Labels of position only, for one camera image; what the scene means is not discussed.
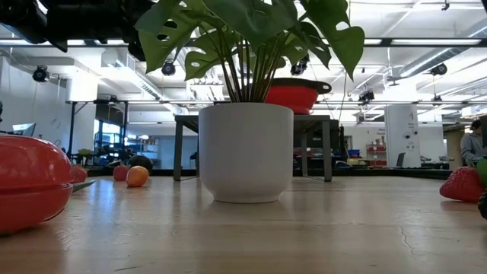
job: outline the red container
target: red container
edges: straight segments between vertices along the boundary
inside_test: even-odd
[[[310,114],[319,94],[327,94],[332,87],[321,81],[299,78],[276,78],[266,98],[268,104],[289,107],[294,114]]]
[[[0,234],[59,214],[72,193],[68,158],[55,145],[25,136],[0,136]]]

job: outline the desk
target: desk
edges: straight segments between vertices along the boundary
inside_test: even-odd
[[[174,174],[175,181],[181,181],[181,154],[183,150],[183,127],[198,133],[197,115],[176,115],[176,137],[174,144]],[[307,141],[306,134],[315,127],[321,125],[323,132],[323,171],[325,182],[332,180],[332,152],[329,137],[329,116],[328,115],[294,115],[294,131],[301,134],[301,154],[303,155],[301,166],[303,177],[307,176]]]

